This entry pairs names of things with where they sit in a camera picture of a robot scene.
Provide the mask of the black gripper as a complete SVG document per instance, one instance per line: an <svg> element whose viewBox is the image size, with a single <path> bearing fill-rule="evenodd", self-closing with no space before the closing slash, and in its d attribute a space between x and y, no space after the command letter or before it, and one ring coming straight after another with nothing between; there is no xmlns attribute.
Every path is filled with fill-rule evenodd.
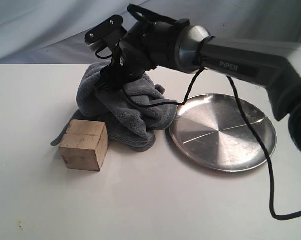
<svg viewBox="0 0 301 240"><path fill-rule="evenodd" d="M155 68L156 66L142 51L131 47L117 47L110 64L100 71L96 90L102 92L113 90L114 87L123 87L140 80L146 71Z"/></svg>

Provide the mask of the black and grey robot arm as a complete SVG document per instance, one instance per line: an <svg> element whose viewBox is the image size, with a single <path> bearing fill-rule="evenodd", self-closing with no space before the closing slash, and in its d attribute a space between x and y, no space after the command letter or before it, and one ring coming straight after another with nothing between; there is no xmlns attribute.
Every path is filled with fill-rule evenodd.
<svg viewBox="0 0 301 240"><path fill-rule="evenodd" d="M263 87L274 118L289 118L301 151L301 43L215 37L188 20L140 20L119 41L95 88L121 90L158 66L187 74L208 69Z"/></svg>

